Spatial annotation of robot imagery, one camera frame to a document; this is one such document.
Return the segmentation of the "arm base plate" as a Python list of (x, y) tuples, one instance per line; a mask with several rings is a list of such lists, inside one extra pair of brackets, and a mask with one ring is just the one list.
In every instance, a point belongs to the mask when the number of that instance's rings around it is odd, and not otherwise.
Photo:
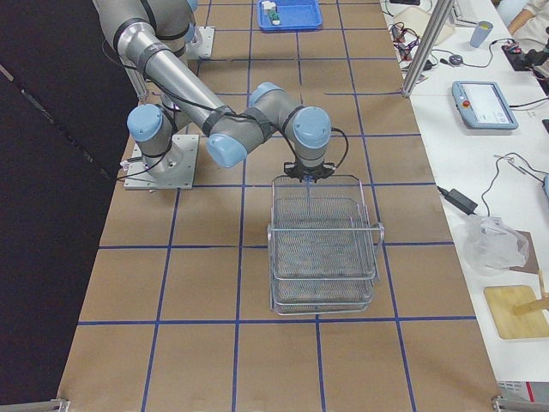
[(172, 136), (171, 150), (162, 158), (161, 162), (147, 171), (157, 160), (147, 158), (142, 161), (142, 153), (135, 143), (132, 156), (137, 161), (128, 164), (124, 176), (125, 190), (190, 190), (193, 187), (196, 172), (196, 160), (199, 150), (198, 135), (176, 134)]
[(192, 39), (186, 44), (185, 56), (190, 60), (209, 60), (214, 46), (215, 27), (194, 27)]

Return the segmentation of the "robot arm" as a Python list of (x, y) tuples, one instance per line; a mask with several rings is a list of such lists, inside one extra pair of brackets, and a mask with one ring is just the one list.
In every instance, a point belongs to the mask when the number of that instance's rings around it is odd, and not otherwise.
[(337, 166), (325, 160), (332, 132), (320, 107), (299, 104), (284, 89), (260, 84), (249, 107), (237, 114), (182, 59), (196, 32), (194, 1), (97, 1), (106, 42), (155, 84), (207, 137), (207, 150), (222, 167), (243, 161), (275, 132), (293, 147), (284, 166), (295, 179), (326, 179)]

